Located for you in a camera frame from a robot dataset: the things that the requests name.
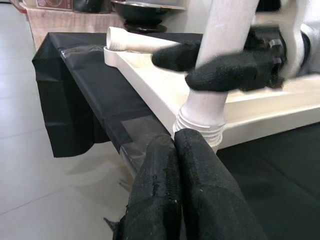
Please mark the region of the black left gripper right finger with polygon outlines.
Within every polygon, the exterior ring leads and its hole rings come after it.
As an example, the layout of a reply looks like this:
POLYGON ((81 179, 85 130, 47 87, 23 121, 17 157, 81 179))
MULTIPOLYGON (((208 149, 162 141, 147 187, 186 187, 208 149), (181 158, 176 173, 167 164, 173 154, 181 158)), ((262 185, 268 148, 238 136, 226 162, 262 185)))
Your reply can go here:
POLYGON ((174 135, 189 240, 265 240, 234 177, 196 130, 174 135))

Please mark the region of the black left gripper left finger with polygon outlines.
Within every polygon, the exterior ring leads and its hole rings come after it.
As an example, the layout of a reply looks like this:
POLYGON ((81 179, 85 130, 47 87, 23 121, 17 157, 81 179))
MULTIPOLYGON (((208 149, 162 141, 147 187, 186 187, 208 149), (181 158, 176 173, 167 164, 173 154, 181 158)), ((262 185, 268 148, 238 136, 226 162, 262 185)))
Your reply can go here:
POLYGON ((182 223, 181 178, 177 150, 166 134, 147 146, 124 216, 105 222, 114 240, 178 240, 182 223))

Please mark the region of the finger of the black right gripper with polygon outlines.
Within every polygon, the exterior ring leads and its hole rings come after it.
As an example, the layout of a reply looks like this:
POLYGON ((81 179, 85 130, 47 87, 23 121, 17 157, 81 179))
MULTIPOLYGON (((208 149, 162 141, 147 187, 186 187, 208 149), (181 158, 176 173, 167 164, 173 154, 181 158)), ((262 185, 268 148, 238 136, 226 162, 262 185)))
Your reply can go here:
POLYGON ((151 56, 153 65, 158 68, 176 72, 201 73, 202 68, 196 69, 196 63, 201 41, 188 41, 155 51, 151 56))
POLYGON ((190 71, 185 81, 195 91, 252 91, 260 87, 258 65, 251 52, 218 56, 190 71))

